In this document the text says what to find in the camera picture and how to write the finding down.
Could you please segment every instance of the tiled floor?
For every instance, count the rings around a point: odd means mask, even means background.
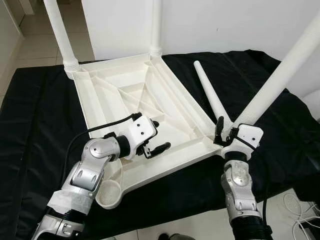
[[[59,8],[75,57],[79,62],[94,60],[81,0],[70,0],[70,4],[60,5]],[[43,5],[37,6],[35,15],[24,17],[20,29],[24,35],[24,41],[15,60],[15,69],[63,64]],[[7,82],[0,82],[0,106],[8,85]]]
[[[292,227],[296,215],[290,213],[284,205],[284,195],[293,193],[288,190],[277,196],[268,199],[267,202],[267,221],[271,226],[275,240],[292,240]],[[299,213],[298,205],[292,197],[287,197],[287,206],[294,212]],[[302,209],[306,210],[310,207],[308,202],[300,202]],[[258,204],[258,208],[262,210],[262,202]],[[315,213],[310,210],[303,217],[315,216]],[[226,209],[208,211],[191,217],[186,217],[176,221],[167,222],[164,224],[138,229],[136,231],[127,232],[120,236],[115,236],[116,240],[157,240],[162,233],[172,235],[174,233],[185,234],[195,238],[196,240],[232,240],[234,239],[232,229],[229,225],[229,218]],[[295,230],[296,239],[304,240],[305,237],[301,230]]]
[[[71,4],[59,7],[75,56],[80,62],[94,60],[81,1],[71,0]],[[25,40],[15,61],[15,68],[62,64],[62,57],[43,5],[38,6],[36,15],[26,16],[20,28]],[[4,96],[0,95],[0,105],[3,98]],[[292,226],[297,216],[285,209],[283,196],[284,193],[268,201],[267,217],[274,239],[291,240]],[[295,209],[297,206],[293,203],[291,207]],[[233,239],[227,211],[221,209],[127,232],[116,236],[116,240],[157,240],[161,233],[181,233],[197,240]],[[297,229],[296,234],[297,239],[304,239],[300,230]]]

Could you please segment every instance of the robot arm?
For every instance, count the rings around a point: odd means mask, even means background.
[[[136,154],[147,158],[170,147],[166,142],[150,150],[148,141],[157,135],[159,123],[140,116],[120,136],[114,133],[89,140],[67,176],[61,190],[55,191],[47,204],[49,211],[39,223],[32,240],[47,239],[47,235],[61,239],[76,239],[84,229],[84,221],[98,193],[108,162],[118,158],[132,159]]]
[[[252,178],[247,161],[259,146],[263,131],[256,126],[241,124],[234,128],[226,142],[221,156],[227,160],[221,185],[225,192],[225,204],[230,225],[236,240],[271,240],[271,229],[263,222],[252,193]]]

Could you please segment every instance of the black fabric sheet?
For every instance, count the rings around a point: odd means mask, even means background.
[[[195,60],[201,62],[233,121],[279,64],[263,52],[250,50],[162,58],[214,122],[193,67]],[[296,96],[283,91],[256,125],[264,135],[249,165],[258,201],[267,183],[266,165],[272,170],[269,196],[307,179],[319,179],[320,125]],[[59,188],[69,141],[84,130],[77,91],[63,66],[16,71],[0,110],[1,239],[30,237],[52,193]],[[69,170],[79,161],[88,139],[83,137],[71,153]],[[205,159],[129,192],[112,210],[94,203],[83,238],[103,239],[224,208],[220,184],[223,165],[219,156]]]

